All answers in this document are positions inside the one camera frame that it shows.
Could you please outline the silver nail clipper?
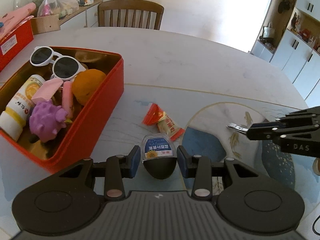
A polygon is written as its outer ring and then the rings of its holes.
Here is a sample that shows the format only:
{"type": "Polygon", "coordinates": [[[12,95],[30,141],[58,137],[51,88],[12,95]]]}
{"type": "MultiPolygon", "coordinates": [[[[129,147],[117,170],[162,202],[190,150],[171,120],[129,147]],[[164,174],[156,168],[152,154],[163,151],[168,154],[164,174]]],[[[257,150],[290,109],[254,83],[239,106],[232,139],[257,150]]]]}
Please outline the silver nail clipper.
{"type": "Polygon", "coordinates": [[[239,132],[241,134],[246,134],[247,131],[248,131],[248,128],[239,126],[239,125],[237,125],[235,123],[230,123],[230,124],[227,125],[227,127],[232,129],[232,130],[234,130],[234,131],[237,131],[237,132],[239,132]]]}

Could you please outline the blue label black pod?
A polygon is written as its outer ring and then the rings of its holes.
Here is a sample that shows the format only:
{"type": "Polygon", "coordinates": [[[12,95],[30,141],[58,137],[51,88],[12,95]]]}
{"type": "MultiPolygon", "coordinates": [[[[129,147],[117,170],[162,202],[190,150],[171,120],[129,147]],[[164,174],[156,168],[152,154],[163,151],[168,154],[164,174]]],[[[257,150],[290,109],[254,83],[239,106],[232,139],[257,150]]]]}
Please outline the blue label black pod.
{"type": "Polygon", "coordinates": [[[146,135],[142,141],[141,161],[146,171],[155,179],[169,178],[177,164],[173,142],[166,134],[146,135]]]}

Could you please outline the red candy wrapper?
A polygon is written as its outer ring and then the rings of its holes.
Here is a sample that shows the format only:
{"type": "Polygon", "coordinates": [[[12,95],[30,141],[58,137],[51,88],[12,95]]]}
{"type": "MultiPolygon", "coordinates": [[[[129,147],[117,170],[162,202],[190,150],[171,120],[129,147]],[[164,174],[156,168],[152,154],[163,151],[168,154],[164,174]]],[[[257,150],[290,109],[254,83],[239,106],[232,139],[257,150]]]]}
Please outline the red candy wrapper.
{"type": "Polygon", "coordinates": [[[159,132],[166,134],[171,141],[177,140],[185,130],[156,103],[152,103],[142,123],[146,126],[156,125],[159,132]]]}

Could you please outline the purple spiky toy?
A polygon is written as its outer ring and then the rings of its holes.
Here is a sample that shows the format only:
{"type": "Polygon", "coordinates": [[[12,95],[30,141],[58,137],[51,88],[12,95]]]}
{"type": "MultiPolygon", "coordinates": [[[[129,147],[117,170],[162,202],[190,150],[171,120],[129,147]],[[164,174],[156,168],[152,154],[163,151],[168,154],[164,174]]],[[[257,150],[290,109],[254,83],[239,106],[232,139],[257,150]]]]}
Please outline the purple spiky toy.
{"type": "Polygon", "coordinates": [[[62,106],[56,106],[52,100],[38,102],[29,118],[29,128],[32,134],[41,142],[56,138],[60,129],[66,128],[67,111],[62,106]]]}

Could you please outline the pink tube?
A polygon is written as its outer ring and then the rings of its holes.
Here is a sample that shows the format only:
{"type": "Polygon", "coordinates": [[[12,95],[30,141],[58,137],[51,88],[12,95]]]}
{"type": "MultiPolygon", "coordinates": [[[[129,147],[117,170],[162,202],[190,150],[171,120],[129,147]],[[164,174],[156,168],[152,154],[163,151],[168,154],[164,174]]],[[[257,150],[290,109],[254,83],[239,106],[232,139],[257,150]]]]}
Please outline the pink tube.
{"type": "Polygon", "coordinates": [[[71,81],[66,81],[63,83],[62,107],[67,112],[67,119],[71,120],[73,118],[73,111],[74,111],[71,81]]]}

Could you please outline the orange fruit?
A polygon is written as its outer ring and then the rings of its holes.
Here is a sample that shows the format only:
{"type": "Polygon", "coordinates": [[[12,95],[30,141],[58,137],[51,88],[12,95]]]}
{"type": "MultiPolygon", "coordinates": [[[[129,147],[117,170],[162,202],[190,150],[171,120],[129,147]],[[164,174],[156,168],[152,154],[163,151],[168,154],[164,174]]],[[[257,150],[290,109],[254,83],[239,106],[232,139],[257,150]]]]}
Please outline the orange fruit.
{"type": "Polygon", "coordinates": [[[84,106],[104,81],[106,74],[97,69],[80,72],[72,84],[72,93],[80,105],[84,106]]]}

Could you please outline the pink square eraser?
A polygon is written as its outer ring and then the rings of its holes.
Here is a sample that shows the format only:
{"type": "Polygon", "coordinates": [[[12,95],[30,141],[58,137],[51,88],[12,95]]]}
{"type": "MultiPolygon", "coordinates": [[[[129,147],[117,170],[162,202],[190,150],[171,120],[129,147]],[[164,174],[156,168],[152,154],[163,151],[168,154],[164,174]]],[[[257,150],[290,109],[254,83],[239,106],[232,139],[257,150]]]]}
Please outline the pink square eraser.
{"type": "Polygon", "coordinates": [[[49,101],[57,90],[61,87],[63,81],[60,78],[53,78],[51,80],[47,80],[43,83],[43,85],[37,90],[37,92],[31,98],[34,104],[40,102],[49,101]]]}

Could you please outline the white sunglasses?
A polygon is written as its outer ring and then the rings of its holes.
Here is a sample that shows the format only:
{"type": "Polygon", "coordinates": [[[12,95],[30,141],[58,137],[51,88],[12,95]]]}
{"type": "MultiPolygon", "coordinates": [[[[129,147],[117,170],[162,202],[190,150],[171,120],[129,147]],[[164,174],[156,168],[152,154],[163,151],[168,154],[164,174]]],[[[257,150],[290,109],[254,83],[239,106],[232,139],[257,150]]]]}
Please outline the white sunglasses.
{"type": "Polygon", "coordinates": [[[35,47],[29,62],[34,67],[51,64],[53,77],[60,78],[62,81],[72,81],[80,72],[86,71],[86,68],[75,58],[62,55],[47,46],[35,47]]]}

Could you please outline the white yellow bottle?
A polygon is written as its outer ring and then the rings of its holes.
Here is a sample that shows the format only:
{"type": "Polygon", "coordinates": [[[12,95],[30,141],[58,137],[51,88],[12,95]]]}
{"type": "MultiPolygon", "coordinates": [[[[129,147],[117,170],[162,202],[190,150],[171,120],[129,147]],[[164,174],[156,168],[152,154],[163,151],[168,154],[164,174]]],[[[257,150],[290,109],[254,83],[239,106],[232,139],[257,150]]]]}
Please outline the white yellow bottle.
{"type": "Polygon", "coordinates": [[[1,113],[1,129],[14,141],[17,141],[26,125],[27,117],[34,103],[31,98],[44,84],[45,79],[37,74],[31,75],[27,81],[12,96],[1,113]]]}

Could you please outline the blue patterned placemat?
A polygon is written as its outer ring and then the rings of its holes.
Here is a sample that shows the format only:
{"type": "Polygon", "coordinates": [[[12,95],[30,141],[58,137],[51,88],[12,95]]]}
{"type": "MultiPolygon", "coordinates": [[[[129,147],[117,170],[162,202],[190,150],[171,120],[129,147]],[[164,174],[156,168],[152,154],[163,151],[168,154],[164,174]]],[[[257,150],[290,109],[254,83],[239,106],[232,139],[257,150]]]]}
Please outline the blue patterned placemat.
{"type": "Polygon", "coordinates": [[[204,154],[212,161],[233,157],[295,189],[310,212],[319,204],[319,176],[313,171],[312,157],[281,153],[270,141],[250,141],[228,128],[233,122],[248,127],[273,121],[291,112],[290,107],[232,96],[183,89],[126,85],[92,152],[95,161],[127,154],[146,135],[158,132],[142,121],[156,103],[185,132],[175,141],[189,154],[204,154]]]}

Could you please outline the white tote bag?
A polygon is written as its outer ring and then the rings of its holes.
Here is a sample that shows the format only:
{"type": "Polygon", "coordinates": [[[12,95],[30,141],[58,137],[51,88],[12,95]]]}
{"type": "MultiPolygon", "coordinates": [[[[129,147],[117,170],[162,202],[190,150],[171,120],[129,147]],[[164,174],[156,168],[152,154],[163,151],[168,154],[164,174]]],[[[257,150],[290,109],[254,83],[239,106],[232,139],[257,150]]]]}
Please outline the white tote bag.
{"type": "Polygon", "coordinates": [[[272,22],[269,22],[267,26],[263,26],[262,37],[263,38],[274,38],[275,29],[273,28],[272,22]]]}

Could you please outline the wooden sideboard cabinet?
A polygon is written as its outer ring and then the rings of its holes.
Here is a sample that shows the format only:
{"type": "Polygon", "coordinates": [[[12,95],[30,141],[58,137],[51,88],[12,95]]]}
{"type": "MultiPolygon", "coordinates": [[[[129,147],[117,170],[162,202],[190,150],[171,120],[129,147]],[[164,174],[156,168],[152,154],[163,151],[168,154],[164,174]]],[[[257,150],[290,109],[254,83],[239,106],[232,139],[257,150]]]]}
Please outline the wooden sideboard cabinet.
{"type": "Polygon", "coordinates": [[[31,27],[34,35],[66,29],[91,28],[98,26],[98,5],[103,0],[94,0],[91,5],[59,19],[58,15],[34,17],[31,27]]]}

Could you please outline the wooden chair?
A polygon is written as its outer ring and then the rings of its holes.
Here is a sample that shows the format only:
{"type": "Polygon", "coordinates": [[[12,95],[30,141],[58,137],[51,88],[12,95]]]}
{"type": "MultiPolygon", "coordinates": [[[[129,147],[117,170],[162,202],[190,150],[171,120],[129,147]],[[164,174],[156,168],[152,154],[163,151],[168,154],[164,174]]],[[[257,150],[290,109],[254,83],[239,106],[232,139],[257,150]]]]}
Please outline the wooden chair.
{"type": "Polygon", "coordinates": [[[146,0],[110,0],[98,5],[100,27],[159,30],[164,7],[146,0]]]}

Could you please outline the pink paper bag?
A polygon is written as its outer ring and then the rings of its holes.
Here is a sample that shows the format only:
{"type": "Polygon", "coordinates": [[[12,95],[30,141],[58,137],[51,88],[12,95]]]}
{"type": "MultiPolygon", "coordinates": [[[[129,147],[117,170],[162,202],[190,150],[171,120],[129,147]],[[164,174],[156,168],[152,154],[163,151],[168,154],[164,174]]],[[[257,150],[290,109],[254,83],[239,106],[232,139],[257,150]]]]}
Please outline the pink paper bag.
{"type": "Polygon", "coordinates": [[[36,4],[31,2],[25,6],[18,8],[14,11],[6,13],[1,18],[1,35],[0,38],[3,39],[8,33],[12,31],[21,21],[31,15],[31,13],[36,9],[36,4]]]}

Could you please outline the white wall cabinet unit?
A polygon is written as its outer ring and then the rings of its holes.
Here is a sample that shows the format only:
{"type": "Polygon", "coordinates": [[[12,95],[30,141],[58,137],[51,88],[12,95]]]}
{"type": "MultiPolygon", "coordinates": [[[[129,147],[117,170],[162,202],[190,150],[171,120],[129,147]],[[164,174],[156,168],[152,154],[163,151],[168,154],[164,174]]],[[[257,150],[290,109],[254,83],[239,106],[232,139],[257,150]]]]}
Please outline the white wall cabinet unit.
{"type": "Polygon", "coordinates": [[[250,53],[279,68],[309,107],[319,106],[319,0],[271,0],[250,53]],[[263,38],[269,22],[274,38],[263,38]]]}

